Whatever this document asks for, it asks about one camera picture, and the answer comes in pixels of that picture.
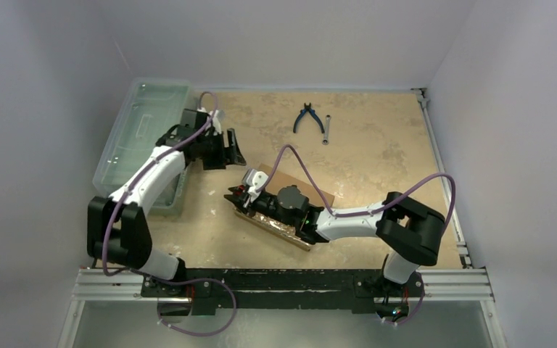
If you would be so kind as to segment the brown cardboard express box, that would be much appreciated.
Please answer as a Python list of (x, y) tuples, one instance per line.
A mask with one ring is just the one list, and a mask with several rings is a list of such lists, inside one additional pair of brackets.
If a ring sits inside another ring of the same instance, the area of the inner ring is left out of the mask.
[[(267, 165), (255, 169), (267, 175), (271, 171)], [(334, 203), (334, 195), (326, 191), (316, 191), (311, 184), (282, 172), (276, 172), (273, 177), (268, 176), (264, 187), (251, 194), (253, 199), (256, 199), (261, 191), (277, 196), (281, 222), (261, 214), (250, 217), (234, 206), (236, 215), (305, 251), (310, 250), (314, 244), (327, 242), (317, 233), (316, 221), (326, 205)]]

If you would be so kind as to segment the red black utility knife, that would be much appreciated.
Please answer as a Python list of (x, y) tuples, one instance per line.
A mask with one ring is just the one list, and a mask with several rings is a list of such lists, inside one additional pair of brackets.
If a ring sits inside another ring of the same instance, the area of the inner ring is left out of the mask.
[(249, 199), (248, 188), (246, 186), (230, 187), (228, 193), (224, 194), (223, 197), (237, 209), (245, 209)]

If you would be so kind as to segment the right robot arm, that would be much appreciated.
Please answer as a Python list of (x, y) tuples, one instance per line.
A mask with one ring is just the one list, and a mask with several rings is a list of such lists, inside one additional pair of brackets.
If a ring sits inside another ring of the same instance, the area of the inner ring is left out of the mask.
[(329, 243), (343, 238), (379, 238), (391, 248), (379, 288), (388, 295), (404, 289), (421, 266), (436, 265), (447, 219), (440, 212), (398, 191), (368, 207), (338, 209), (313, 205), (296, 185), (277, 194), (252, 193), (251, 186), (234, 186), (225, 198), (241, 213), (262, 215), (294, 229), (305, 243)]

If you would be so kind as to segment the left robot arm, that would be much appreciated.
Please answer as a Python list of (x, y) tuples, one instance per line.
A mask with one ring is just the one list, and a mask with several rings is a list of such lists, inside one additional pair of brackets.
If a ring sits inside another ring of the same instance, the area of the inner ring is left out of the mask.
[(204, 170), (247, 163), (236, 131), (223, 129), (217, 112), (199, 108), (189, 114), (191, 122), (171, 126), (132, 177), (109, 196), (95, 196), (87, 210), (88, 255), (159, 278), (159, 287), (171, 297), (186, 290), (186, 264), (153, 246), (149, 211), (165, 187), (196, 160)]

